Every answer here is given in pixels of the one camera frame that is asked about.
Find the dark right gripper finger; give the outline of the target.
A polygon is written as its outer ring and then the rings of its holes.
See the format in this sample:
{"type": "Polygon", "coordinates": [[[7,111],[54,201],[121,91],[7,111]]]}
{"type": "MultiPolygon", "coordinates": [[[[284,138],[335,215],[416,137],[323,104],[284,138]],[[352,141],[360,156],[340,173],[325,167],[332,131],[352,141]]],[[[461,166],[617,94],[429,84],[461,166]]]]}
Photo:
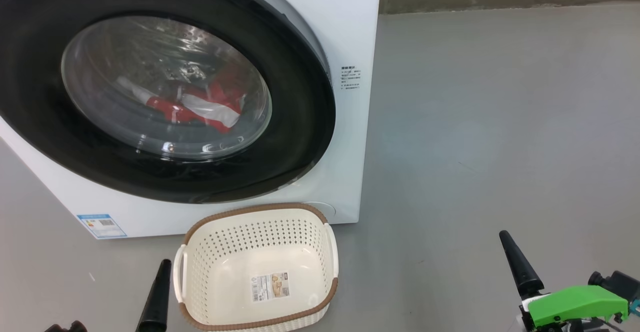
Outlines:
{"type": "Polygon", "coordinates": [[[541,296],[545,286],[511,234],[500,231],[499,239],[521,300],[541,296]]]}

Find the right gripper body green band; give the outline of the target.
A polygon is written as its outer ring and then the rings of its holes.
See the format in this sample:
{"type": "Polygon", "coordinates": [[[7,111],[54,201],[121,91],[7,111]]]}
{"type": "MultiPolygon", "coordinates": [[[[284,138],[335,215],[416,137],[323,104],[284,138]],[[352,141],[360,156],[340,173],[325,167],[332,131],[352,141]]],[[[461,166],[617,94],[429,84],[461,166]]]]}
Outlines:
{"type": "Polygon", "coordinates": [[[597,285],[578,285],[522,302],[522,318],[528,332],[559,330],[574,320],[629,318],[629,302],[597,285]]]}

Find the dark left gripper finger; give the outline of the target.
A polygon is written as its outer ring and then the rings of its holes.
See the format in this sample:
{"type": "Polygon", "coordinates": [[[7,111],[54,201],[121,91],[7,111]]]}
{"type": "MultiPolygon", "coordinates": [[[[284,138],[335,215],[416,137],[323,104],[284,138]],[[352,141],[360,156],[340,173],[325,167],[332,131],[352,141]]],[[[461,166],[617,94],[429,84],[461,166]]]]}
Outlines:
{"type": "Polygon", "coordinates": [[[169,311],[172,262],[163,259],[151,285],[140,319],[137,332],[166,332],[169,311]]]}

